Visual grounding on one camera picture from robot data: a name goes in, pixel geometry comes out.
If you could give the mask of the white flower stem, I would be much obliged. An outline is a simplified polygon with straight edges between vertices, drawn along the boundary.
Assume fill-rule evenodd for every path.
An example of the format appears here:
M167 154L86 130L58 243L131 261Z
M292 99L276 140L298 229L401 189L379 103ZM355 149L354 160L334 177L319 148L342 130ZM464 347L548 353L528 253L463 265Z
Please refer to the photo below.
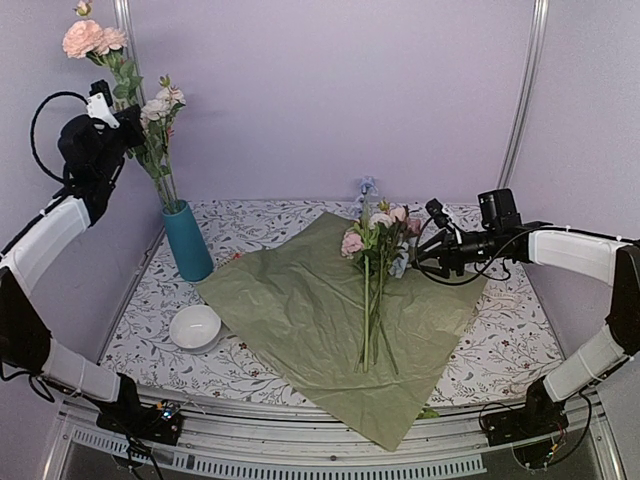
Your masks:
M157 94L146 101L141 109L141 124L145 134L145 144L162 150L164 162L171 169L171 187L175 194L175 202L179 200L170 155L170 140L174 134L173 125L177 114L186 106L183 92L172 84L169 75L159 78L160 89Z

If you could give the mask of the beige printed ribbon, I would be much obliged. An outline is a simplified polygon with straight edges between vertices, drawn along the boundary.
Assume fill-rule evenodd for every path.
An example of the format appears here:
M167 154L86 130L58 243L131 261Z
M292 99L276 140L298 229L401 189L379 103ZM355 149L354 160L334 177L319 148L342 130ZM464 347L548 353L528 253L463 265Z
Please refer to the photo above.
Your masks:
M519 304L519 296L517 294L504 292L500 290L489 290L486 296L495 302L506 305L508 308L514 308Z

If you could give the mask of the pink flower stem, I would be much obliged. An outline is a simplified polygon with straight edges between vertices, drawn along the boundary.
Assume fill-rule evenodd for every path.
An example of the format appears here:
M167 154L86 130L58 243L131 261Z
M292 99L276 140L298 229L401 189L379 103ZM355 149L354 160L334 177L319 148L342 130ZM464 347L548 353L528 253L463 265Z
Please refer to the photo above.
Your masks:
M175 194L171 187L171 169L164 162L162 150L149 148L147 145L133 147L127 151L130 158L134 158L151 179L160 198L162 206L172 213L175 206Z
M128 52L126 33L115 27L103 27L92 15L92 1L77 1L74 13L78 17L65 32L62 49L68 58L90 60L113 75L114 107L117 111L140 105L139 87L143 77L139 74L132 55Z

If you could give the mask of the green tissue paper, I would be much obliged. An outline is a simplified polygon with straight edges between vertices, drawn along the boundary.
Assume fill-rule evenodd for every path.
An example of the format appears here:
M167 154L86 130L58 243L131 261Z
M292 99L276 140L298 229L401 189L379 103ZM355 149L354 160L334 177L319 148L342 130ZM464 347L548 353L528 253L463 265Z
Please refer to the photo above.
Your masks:
M377 362L357 366L364 278L340 254L348 221L323 213L283 245L219 268L197 289L249 349L297 392L382 448L398 448L441 379L485 289L409 271L390 279Z

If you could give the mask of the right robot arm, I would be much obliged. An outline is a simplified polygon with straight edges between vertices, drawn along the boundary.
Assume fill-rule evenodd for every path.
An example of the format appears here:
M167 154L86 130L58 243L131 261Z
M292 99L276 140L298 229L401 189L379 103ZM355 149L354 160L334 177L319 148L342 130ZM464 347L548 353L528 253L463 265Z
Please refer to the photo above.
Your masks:
M462 287L498 260L528 266L567 358L528 387L517 427L537 436L563 403L603 383L639 353L639 242L545 221L526 222L510 189L479 194L481 226L466 230L438 200L425 205L437 231L413 265L428 279Z

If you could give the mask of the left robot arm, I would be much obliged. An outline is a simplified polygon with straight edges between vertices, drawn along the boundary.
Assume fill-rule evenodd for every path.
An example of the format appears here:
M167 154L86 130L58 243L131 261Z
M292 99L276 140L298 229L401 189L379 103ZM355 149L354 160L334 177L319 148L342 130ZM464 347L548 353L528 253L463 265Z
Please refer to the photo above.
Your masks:
M26 376L82 396L128 434L149 423L135 382L57 341L30 297L65 248L104 215L126 152L143 142L137 105L117 113L89 108L69 121L58 142L62 190L1 252L1 363L13 369L2 380Z

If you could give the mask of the bunch of mixed flowers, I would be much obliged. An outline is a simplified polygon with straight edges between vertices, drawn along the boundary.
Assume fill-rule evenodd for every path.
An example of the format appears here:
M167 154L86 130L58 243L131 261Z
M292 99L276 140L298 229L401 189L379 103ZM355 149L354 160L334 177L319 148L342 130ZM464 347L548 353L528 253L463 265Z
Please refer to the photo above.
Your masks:
M356 218L343 234L341 256L352 260L363 274L363 262L360 256L362 243L359 235L353 231L354 222L359 217L357 213L357 198L353 204ZM376 242L370 252L372 264L372 313L374 316L373 335L371 338L373 351L370 355L370 366L378 362L379 351L381 348L385 348L392 365L392 371L394 374L398 374L398 363L383 321L383 296L388 280L402 277L407 269L410 250L416 245L416 239L422 231L422 222L410 214L408 206L393 206L386 199L379 199L378 190L377 195L371 200L371 210L370 226L375 228Z

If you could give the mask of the teal cylindrical vase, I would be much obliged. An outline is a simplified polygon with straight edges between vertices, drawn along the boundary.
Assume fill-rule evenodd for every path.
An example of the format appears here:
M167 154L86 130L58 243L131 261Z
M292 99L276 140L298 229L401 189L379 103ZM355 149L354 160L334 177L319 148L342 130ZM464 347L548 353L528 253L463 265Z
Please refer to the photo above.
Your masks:
M209 253L193 211L185 200L177 200L162 210L164 227L176 266L188 282L199 282L214 271Z

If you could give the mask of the blue flower stem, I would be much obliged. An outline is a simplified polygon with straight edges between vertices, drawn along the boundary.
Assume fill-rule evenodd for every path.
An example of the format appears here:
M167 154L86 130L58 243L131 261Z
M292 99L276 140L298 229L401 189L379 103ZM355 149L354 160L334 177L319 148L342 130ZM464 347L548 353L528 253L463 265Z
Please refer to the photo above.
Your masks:
M375 228L370 226L372 216L371 200L377 195L377 186L375 179L371 176L365 176L360 183L360 194L357 198L357 213L359 217L354 222L353 231L360 237L362 248L360 256L363 262L364 275L364 320L363 320L363 340L361 353L359 354L357 370L367 373L370 367L370 355L373 351L372 347L372 331L374 326L374 316L372 313L372 264L370 252L374 248Z

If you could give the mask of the floral patterned table mat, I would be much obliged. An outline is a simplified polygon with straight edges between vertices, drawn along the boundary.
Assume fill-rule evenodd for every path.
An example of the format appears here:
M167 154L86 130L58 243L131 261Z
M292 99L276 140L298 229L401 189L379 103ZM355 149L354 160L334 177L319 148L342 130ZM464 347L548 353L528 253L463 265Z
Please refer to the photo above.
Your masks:
M348 216L334 201L209 201L193 206L214 262L235 252L280 245L323 212ZM486 293L517 294L514 308ZM138 383L190 397L303 407L307 400L265 367L237 336L224 332L201 355L181 351L169 338L169 324L182 308L200 300L178 273L168 241L159 236L140 266L100 361ZM462 406L521 398L527 386L562 360L554 333L521 266L495 263L466 329L429 398L432 407Z

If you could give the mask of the white bowl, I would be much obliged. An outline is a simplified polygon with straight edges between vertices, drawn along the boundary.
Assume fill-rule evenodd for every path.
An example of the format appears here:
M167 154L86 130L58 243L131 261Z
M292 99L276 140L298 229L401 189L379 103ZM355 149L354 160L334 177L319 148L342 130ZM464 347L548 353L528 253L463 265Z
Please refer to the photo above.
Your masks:
M218 340L222 321L207 305L179 310L169 324L169 338L179 349L200 354L211 350Z

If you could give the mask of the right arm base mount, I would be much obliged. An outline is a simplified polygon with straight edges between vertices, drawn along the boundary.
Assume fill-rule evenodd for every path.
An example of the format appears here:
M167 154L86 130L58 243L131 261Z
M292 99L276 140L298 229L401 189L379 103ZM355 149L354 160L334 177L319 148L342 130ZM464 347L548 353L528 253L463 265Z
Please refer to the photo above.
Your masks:
M519 442L566 429L564 407L565 402L529 399L519 408L481 413L479 425L490 446Z

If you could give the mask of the aluminium front rail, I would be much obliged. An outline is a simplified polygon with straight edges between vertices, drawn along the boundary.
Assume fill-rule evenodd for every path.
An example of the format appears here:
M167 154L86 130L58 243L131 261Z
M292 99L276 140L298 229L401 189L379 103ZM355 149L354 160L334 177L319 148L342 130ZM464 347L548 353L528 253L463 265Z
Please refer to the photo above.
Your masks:
M388 452L316 407L188 396L144 388L144 402L177 403L174 446L132 452L98 428L96 409L66 400L54 424L46 479L623 479L608 419L594 391L570 399L567 429L491 445L481 419L504 405L443 407L416 421Z

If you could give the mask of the right aluminium frame post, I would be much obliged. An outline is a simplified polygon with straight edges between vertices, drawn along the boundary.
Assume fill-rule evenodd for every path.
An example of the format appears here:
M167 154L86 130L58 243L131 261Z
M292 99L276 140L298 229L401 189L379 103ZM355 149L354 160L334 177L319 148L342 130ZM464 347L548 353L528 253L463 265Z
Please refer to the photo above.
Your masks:
M504 159L497 180L497 189L509 188L516 170L534 93L536 77L544 50L549 6L550 2L548 0L535 0L533 2L521 86Z

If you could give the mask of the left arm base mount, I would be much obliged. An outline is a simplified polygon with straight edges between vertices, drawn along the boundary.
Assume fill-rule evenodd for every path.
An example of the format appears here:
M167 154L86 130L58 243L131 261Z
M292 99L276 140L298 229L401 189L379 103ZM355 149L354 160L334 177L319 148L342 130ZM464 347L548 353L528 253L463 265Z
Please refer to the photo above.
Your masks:
M132 404L105 403L91 400L98 409L96 425L111 432L176 446L182 431L184 417L176 406L161 402L143 406L138 400Z

